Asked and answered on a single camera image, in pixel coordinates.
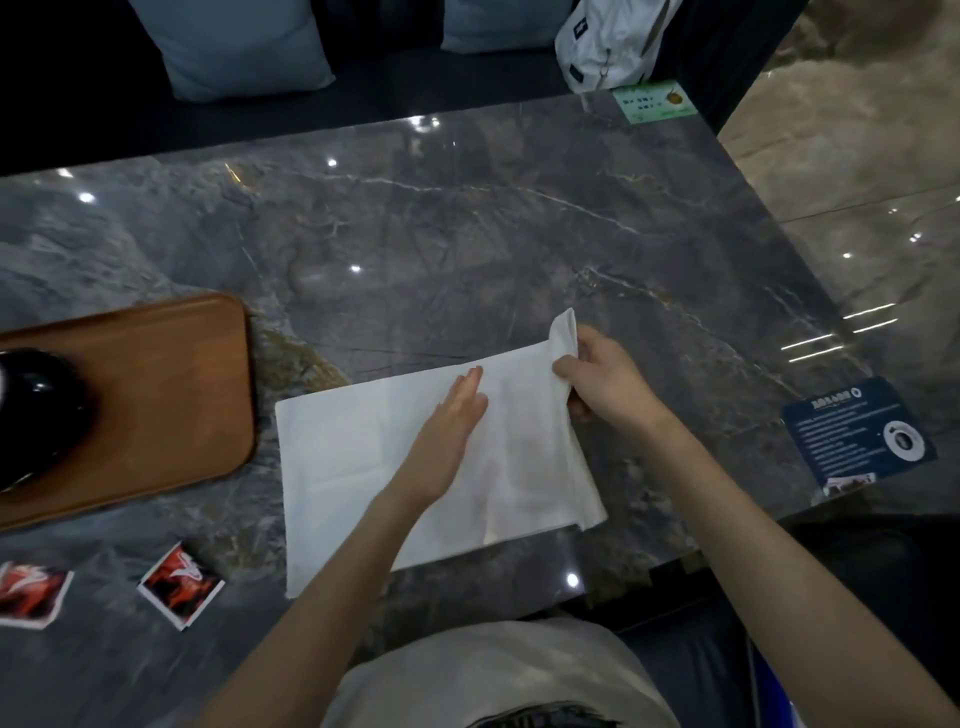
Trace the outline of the white bag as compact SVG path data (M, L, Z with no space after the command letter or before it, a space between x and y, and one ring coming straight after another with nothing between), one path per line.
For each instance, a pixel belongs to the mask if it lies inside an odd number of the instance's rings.
M647 82L682 4L683 0L579 0L554 42L558 68L570 91Z

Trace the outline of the white cloth napkin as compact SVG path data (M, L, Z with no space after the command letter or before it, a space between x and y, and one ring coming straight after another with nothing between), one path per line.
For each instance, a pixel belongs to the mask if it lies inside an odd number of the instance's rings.
M570 420L570 384L552 370L556 359L577 354L569 308L552 321L547 340L531 346L279 401L286 597L297 598L328 563L456 377L478 366L486 413L450 489L417 522L391 569L604 523L608 515Z

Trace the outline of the dark upholstered bench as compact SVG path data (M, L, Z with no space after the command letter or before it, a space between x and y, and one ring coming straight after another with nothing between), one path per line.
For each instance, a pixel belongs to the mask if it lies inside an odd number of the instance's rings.
M0 177L521 103L569 90L554 51L451 54L443 0L311 0L335 81L175 99L129 0L0 0Z

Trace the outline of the person's right forearm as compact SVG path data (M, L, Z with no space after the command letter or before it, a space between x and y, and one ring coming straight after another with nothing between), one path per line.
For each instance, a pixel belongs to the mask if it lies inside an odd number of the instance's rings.
M660 407L623 430L807 728L960 728L960 709L903 643L676 416Z

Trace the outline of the dark blue table sticker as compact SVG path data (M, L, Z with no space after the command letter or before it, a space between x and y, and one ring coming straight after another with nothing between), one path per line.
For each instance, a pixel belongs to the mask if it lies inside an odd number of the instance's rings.
M880 375L786 404L780 420L828 500L938 459L918 418Z

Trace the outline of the person's left hand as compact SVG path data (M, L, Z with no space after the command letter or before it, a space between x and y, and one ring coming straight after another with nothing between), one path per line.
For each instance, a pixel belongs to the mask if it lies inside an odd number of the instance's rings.
M464 443L459 437L459 395L482 393L483 374L483 367L476 366L457 376L390 480L389 493L418 515L450 490L459 472L470 441Z

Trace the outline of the person's left forearm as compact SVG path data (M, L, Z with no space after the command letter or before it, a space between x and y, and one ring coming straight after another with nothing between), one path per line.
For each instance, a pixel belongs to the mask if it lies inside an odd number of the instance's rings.
M391 480L190 728L320 728L404 541L449 487Z

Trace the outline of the brown wooden tray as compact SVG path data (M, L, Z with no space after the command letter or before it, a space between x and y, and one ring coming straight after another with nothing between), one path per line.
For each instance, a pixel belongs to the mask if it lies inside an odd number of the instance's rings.
M0 332L1 348L65 356L89 385L89 433L0 493L0 532L226 476L256 444L242 301L207 292Z

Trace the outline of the light blue cushion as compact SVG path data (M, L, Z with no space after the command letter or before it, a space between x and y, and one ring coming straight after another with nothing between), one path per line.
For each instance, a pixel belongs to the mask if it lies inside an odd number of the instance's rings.
M544 50L577 0L444 0L443 51L477 55Z
M178 101L325 89L335 75L310 0L128 0Z

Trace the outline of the person's white shirt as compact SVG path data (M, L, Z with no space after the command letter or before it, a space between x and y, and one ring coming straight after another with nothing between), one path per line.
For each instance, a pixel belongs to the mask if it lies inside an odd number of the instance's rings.
M344 675L320 728L680 728L642 662L572 617L411 642Z

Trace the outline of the red and white packet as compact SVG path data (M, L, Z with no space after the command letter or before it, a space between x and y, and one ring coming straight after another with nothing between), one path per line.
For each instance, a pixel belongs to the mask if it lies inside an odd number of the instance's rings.
M136 590L178 632L183 632L197 621L225 585L219 572L181 540L144 574Z
M74 575L58 567L0 564L0 627L43 630L52 625Z

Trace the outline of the green table sticker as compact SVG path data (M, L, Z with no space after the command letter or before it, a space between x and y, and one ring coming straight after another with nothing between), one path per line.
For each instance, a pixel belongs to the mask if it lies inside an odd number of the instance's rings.
M631 125L699 115L689 94L676 79L620 86L610 93Z

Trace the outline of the person's right hand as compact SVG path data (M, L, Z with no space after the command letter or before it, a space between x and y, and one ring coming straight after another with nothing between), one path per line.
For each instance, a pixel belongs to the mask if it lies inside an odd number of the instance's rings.
M576 334L578 353L574 357L596 365L596 380L590 387L570 386L568 409L572 415L580 419L596 416L632 440L677 423L623 346L586 323L576 325Z

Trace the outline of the person's dark trousers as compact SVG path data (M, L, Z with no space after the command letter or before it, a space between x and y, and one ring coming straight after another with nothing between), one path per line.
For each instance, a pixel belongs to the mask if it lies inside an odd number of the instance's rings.
M960 705L960 516L863 516L792 531ZM748 636L714 574L669 566L593 617L640 659L681 728L759 728Z

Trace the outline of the glossy black bowl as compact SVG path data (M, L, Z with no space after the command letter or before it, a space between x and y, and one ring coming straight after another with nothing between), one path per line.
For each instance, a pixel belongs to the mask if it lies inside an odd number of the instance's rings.
M0 493L54 467L90 431L90 385L68 358L34 347L0 350Z

